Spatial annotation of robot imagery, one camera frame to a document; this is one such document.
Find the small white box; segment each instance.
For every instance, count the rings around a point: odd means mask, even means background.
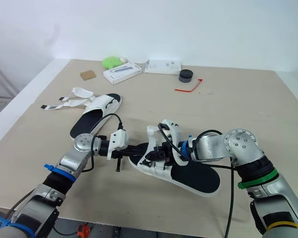
[[[181,63],[176,60],[148,60],[144,63],[143,71],[145,73],[167,73],[179,74]]]
[[[103,72],[105,78],[112,84],[120,83],[128,78],[140,74],[142,69],[135,63],[128,62]]]

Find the green sponge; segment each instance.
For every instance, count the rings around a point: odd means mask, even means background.
[[[121,59],[116,56],[107,57],[102,62],[102,65],[105,69],[111,69],[122,64],[123,62],[121,61]]]

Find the black insole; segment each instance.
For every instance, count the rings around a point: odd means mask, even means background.
[[[120,102],[120,96],[118,94],[107,94]],[[80,119],[75,123],[70,131],[71,138],[75,138],[82,133],[91,133],[95,128],[96,123],[103,117],[103,111],[101,109],[92,110],[83,114]]]
[[[141,158],[141,155],[130,156],[131,162],[135,165]],[[204,193],[215,192],[220,185],[220,177],[215,170],[192,161],[189,161],[186,166],[173,165],[171,177],[175,181]]]

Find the beige tabletop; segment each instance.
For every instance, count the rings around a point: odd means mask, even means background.
[[[147,142],[147,125],[163,119],[176,121],[185,136],[207,129],[226,132],[247,128],[260,147],[288,180],[298,196],[298,101],[273,71],[185,66],[194,71],[192,82],[176,75],[142,73],[117,85],[103,76],[98,61],[72,60],[0,141],[0,207],[11,207],[48,175],[45,163],[55,164],[72,147],[70,129],[83,108],[40,109],[58,104],[73,87],[96,95],[118,93],[117,111],[130,135],[130,144]],[[80,72],[93,70],[97,77],[83,81]],[[191,89],[192,93],[174,91]],[[99,134],[117,128],[111,118]],[[228,159],[222,162],[229,165]],[[199,197],[176,185],[147,176],[123,159],[97,157],[96,168],[82,174],[59,208],[60,217],[200,237],[224,236],[230,201],[229,171],[217,169],[221,189],[211,198]],[[257,238],[249,210],[251,199],[237,188],[229,237]]]

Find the white wall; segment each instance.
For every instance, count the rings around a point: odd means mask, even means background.
[[[110,55],[298,72],[298,0],[0,0],[0,68],[17,87],[53,57]]]

